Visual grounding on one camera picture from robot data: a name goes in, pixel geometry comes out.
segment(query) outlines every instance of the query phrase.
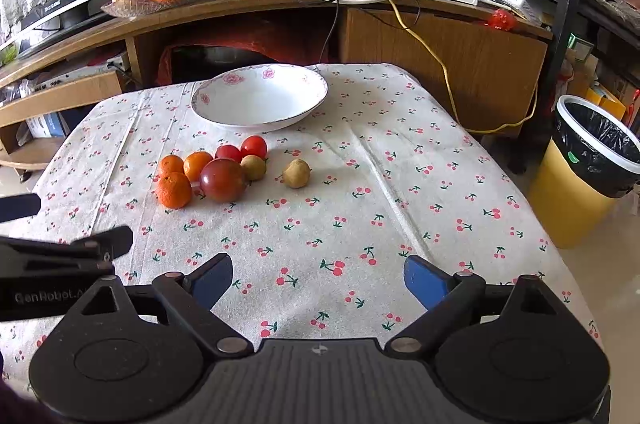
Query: wooden cabinet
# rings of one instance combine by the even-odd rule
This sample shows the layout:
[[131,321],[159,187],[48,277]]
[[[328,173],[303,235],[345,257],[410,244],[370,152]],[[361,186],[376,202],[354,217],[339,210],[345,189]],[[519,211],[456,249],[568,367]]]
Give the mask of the wooden cabinet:
[[[369,13],[397,25],[392,11]],[[415,14],[402,14],[407,26]],[[350,8],[340,26],[343,63],[392,63],[410,72],[452,114],[442,68],[408,32]],[[489,28],[483,22],[439,17],[423,11],[415,33],[442,59],[462,125],[493,130],[527,115],[542,68],[546,43]],[[519,128],[503,134],[515,136]]]
[[0,108],[0,165],[23,170],[46,168],[64,137],[35,138],[18,147],[15,134],[21,121],[100,102],[122,92],[119,71],[82,78],[17,99]]

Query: tablecloth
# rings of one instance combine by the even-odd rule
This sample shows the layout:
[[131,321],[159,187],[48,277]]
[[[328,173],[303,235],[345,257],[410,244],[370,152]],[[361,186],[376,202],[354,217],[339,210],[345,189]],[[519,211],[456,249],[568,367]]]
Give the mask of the tablecloth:
[[[233,284],[213,311],[258,345],[262,338],[357,338],[384,345],[424,309],[402,280],[418,254],[449,273],[472,270],[511,284],[536,274],[599,340],[591,313],[526,199],[487,151],[401,68],[319,65],[325,102],[301,122],[265,134],[268,172],[238,202],[199,189],[181,210],[153,193],[158,161],[239,145],[191,111],[198,83],[112,97],[73,131],[34,191],[37,216],[4,234],[69,242],[127,224],[125,284],[170,270],[188,274],[231,255]],[[282,170],[300,157],[308,186]],[[27,387],[28,361],[58,318],[0,325],[3,376]]]

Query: yellow cable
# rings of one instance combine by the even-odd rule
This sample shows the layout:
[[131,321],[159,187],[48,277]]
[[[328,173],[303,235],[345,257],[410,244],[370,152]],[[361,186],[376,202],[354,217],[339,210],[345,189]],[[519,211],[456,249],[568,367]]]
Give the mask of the yellow cable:
[[[458,117],[456,102],[453,99],[453,92],[451,91],[451,86],[449,84],[449,71],[447,70],[446,65],[442,62],[442,60],[438,57],[438,55],[433,50],[431,50],[431,47],[428,46],[427,43],[420,36],[418,36],[413,30],[411,30],[407,25],[404,24],[404,21],[402,21],[402,17],[400,16],[400,11],[396,7],[396,4],[393,2],[393,0],[388,0],[388,2],[391,5],[392,9],[394,10],[394,13],[396,14],[396,19],[398,20],[398,23],[402,26],[402,28],[406,30],[411,36],[413,36],[416,40],[418,40],[422,44],[422,46],[427,49],[429,54],[432,55],[433,59],[435,59],[442,67],[442,73],[444,74],[444,81],[445,81],[445,84],[447,85],[447,92],[449,93],[449,102],[451,103],[451,108],[453,109],[453,115],[456,121],[458,122],[458,124],[462,126],[462,123],[460,122],[460,118]],[[514,122],[514,123],[506,122],[503,125],[501,125],[499,128],[495,128],[494,130],[470,130],[468,128],[465,128],[465,129],[469,133],[489,135],[492,133],[497,133],[503,130],[504,128],[517,128],[518,126],[522,126],[525,122],[527,122],[530,118],[533,117],[533,115],[536,113],[537,105],[538,105],[538,82],[536,82],[535,88],[534,88],[534,100],[533,100],[533,107],[531,109],[531,113],[527,115],[527,117],[523,118],[521,121]]]

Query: cherry tomato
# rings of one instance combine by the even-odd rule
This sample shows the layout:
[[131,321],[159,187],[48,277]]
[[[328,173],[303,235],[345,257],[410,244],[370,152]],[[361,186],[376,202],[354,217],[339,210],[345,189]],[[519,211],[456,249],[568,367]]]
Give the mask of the cherry tomato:
[[231,144],[225,144],[224,146],[220,146],[216,150],[216,154],[214,155],[215,159],[231,159],[235,160],[238,164],[242,160],[242,155],[240,150],[235,146],[231,146]]
[[260,135],[252,135],[244,140],[240,152],[243,158],[247,155],[255,155],[264,160],[267,156],[267,143]]

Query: tomato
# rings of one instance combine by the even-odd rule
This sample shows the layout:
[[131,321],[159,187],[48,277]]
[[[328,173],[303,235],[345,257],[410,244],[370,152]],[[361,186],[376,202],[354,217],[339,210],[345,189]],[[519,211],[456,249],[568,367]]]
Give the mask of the tomato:
[[200,188],[216,202],[235,202],[246,189],[244,172],[235,160],[213,159],[202,168]]
[[220,146],[214,155],[215,159],[231,159],[235,160],[238,164],[242,160],[242,157],[244,157],[244,155],[240,153],[240,150],[235,146],[231,146],[231,144]]
[[255,155],[264,160],[267,156],[267,143],[260,135],[252,135],[244,140],[240,146],[240,152],[243,158],[247,155]]

